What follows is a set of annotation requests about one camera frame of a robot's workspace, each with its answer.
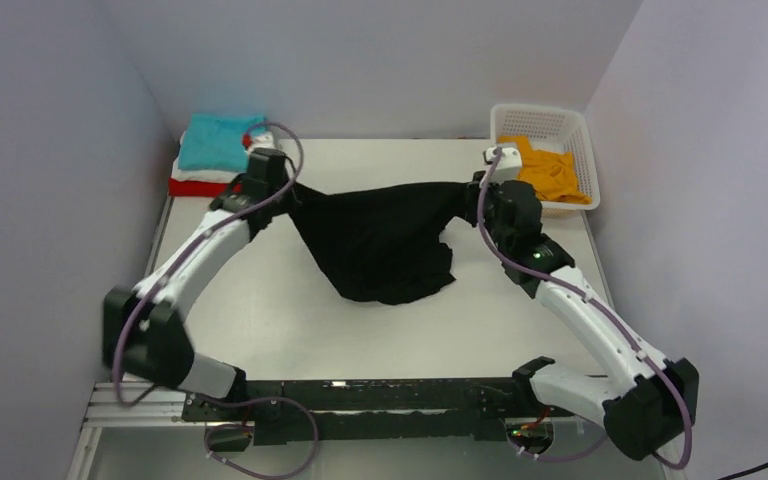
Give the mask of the black t shirt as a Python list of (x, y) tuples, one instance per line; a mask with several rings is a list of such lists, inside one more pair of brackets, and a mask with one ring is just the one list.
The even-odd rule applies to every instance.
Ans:
[(466, 219), (467, 192), (464, 183), (425, 182), (325, 194), (298, 183), (289, 216), (341, 297), (402, 305), (455, 282), (440, 236)]

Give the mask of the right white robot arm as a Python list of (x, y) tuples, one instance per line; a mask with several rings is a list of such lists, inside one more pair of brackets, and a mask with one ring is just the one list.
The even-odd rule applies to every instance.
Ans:
[(542, 231), (533, 188), (477, 172), (467, 185), (466, 219), (511, 282), (553, 313), (603, 369), (600, 378), (540, 357), (514, 373), (511, 401), (534, 415), (559, 407), (601, 427), (626, 457), (652, 456), (682, 469), (692, 449), (699, 372), (669, 359), (637, 334), (595, 291), (572, 256)]

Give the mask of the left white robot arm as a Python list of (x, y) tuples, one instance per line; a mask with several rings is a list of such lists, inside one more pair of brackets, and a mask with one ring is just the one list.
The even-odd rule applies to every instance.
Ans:
[(214, 198), (186, 242), (131, 288), (115, 287), (103, 300), (102, 355), (124, 397), (126, 374), (155, 386), (208, 397), (224, 420), (247, 406), (246, 374), (196, 352), (185, 320), (224, 265), (293, 203), (298, 176), (281, 150), (256, 148), (247, 170)]

